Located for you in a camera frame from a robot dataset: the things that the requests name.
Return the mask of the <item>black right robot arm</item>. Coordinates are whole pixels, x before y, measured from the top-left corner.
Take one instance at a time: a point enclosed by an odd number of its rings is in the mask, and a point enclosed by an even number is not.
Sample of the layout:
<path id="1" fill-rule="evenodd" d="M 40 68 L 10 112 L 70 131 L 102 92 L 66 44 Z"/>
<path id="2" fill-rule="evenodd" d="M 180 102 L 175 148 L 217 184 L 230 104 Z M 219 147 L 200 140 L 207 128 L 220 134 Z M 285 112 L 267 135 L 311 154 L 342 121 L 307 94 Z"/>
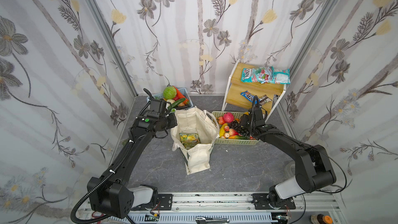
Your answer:
<path id="1" fill-rule="evenodd" d="M 262 113 L 260 99 L 255 95 L 248 115 L 240 121 L 250 135 L 264 143 L 275 146 L 287 154 L 295 164 L 295 174 L 284 182 L 269 188 L 266 196 L 270 208 L 280 209 L 293 200 L 293 197 L 321 191 L 337 181 L 332 159 L 321 145 L 312 146 L 300 142 L 267 124 Z"/>

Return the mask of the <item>cream canvas grocery bag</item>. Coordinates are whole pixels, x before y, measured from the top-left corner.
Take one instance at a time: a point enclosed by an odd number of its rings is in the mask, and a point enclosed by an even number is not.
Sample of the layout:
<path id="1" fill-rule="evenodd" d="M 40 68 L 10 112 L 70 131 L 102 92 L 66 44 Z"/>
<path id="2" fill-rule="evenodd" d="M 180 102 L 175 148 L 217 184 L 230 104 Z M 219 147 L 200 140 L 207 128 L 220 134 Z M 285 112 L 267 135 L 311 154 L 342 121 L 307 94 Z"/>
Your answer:
<path id="1" fill-rule="evenodd" d="M 175 117 L 177 125 L 171 129 L 172 151 L 182 153 L 188 175 L 208 170 L 210 154 L 220 137 L 216 117 L 197 107 L 177 110 Z"/>

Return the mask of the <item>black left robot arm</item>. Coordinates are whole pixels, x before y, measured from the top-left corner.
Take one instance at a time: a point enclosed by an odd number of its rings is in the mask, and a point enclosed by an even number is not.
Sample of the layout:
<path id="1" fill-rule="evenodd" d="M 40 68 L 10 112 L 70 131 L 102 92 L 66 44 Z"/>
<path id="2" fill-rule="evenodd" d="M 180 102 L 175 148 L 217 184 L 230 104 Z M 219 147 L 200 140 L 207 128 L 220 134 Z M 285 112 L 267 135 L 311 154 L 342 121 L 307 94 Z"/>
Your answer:
<path id="1" fill-rule="evenodd" d="M 172 105 L 166 100 L 155 99 L 148 89 L 144 90 L 149 101 L 129 128 L 129 139 L 109 168 L 99 177 L 92 177 L 87 184 L 88 192 L 76 203 L 70 214 L 75 224 L 93 224 L 109 217 L 124 219 L 132 208 L 156 200 L 155 188 L 140 186 L 129 190 L 130 176 L 146 146 L 157 133 L 176 127 L 177 119 Z M 91 208 L 102 215 L 94 219 L 77 217 L 79 208 L 89 201 Z"/>

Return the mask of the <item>green tea snack packet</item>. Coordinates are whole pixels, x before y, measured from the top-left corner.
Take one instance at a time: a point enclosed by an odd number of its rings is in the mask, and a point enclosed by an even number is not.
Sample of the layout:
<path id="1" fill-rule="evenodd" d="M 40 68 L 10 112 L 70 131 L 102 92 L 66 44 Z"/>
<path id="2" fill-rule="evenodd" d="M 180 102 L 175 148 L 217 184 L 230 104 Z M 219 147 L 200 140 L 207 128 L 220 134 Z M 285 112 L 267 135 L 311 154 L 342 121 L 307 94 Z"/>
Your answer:
<path id="1" fill-rule="evenodd" d="M 180 133 L 179 137 L 180 137 L 180 142 L 187 150 L 201 143 L 199 135 L 197 133 Z"/>

